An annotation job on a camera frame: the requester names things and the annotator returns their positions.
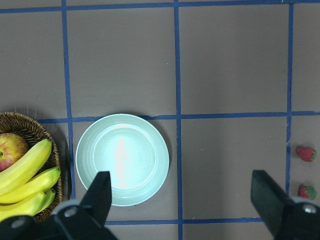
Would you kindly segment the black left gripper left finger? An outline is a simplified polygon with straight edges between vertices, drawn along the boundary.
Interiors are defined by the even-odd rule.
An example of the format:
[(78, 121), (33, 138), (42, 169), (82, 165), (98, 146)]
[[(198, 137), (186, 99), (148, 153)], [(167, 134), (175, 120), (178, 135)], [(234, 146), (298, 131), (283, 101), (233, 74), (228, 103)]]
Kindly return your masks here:
[(51, 216), (38, 223), (29, 215), (9, 217), (0, 223), (2, 240), (116, 240), (105, 227), (112, 203), (108, 171), (95, 176), (81, 201), (59, 204)]

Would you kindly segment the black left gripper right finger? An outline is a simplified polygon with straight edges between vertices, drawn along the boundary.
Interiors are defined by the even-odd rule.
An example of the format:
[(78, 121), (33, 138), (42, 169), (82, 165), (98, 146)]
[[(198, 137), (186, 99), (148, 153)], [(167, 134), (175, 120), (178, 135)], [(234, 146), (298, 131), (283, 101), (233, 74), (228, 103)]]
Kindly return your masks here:
[(289, 196), (266, 171), (252, 171), (250, 200), (274, 240), (320, 238), (320, 206)]

